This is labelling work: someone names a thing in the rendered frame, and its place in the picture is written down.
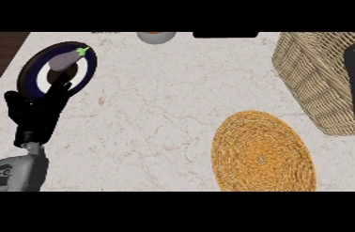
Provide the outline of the grey round pot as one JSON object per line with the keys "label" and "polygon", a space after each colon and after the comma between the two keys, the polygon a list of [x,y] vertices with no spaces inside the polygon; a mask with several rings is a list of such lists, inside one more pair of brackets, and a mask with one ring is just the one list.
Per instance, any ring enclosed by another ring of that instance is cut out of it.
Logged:
{"label": "grey round pot", "polygon": [[145,42],[146,44],[154,44],[154,45],[168,42],[173,39],[174,35],[176,35],[174,32],[160,32],[160,33],[139,32],[137,33],[137,37],[140,41]]}

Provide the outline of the round woven orange placemat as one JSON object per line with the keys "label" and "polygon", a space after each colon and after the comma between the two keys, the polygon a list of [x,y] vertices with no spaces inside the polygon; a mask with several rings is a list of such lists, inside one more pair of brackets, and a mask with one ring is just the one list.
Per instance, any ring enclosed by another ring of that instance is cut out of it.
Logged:
{"label": "round woven orange placemat", "polygon": [[219,126],[210,163],[223,192],[313,192],[316,170],[300,137],[260,111],[231,115]]}

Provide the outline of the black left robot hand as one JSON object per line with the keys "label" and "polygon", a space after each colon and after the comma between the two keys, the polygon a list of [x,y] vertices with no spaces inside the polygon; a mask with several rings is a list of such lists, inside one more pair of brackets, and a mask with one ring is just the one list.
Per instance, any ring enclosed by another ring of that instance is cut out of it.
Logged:
{"label": "black left robot hand", "polygon": [[71,98],[71,82],[66,73],[62,73],[44,96],[28,102],[16,91],[4,93],[9,108],[9,117],[16,124],[13,145],[22,147],[29,142],[44,145],[53,135],[60,112]]}

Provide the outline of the beige wicker basket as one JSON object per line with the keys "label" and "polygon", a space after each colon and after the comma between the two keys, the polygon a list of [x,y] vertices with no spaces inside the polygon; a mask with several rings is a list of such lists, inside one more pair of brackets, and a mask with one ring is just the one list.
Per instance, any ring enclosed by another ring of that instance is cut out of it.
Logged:
{"label": "beige wicker basket", "polygon": [[272,57],[278,76],[325,135],[355,136],[344,49],[355,32],[281,32]]}

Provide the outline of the purple eggplant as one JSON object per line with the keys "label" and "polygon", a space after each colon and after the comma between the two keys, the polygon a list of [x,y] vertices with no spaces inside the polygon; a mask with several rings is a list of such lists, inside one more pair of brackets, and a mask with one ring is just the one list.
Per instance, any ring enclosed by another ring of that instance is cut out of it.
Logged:
{"label": "purple eggplant", "polygon": [[89,47],[75,48],[71,52],[59,54],[49,61],[49,66],[53,71],[66,70],[74,63],[84,57]]}

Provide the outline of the dark blue round plate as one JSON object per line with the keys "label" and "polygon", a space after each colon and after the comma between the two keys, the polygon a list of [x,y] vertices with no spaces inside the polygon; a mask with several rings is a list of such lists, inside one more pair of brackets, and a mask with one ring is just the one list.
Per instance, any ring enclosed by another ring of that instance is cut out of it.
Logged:
{"label": "dark blue round plate", "polygon": [[44,96],[60,74],[50,67],[50,60],[74,52],[78,61],[63,70],[69,77],[72,94],[86,87],[96,72],[97,57],[93,48],[83,42],[65,41],[44,48],[28,60],[18,74],[16,90],[29,102]]}

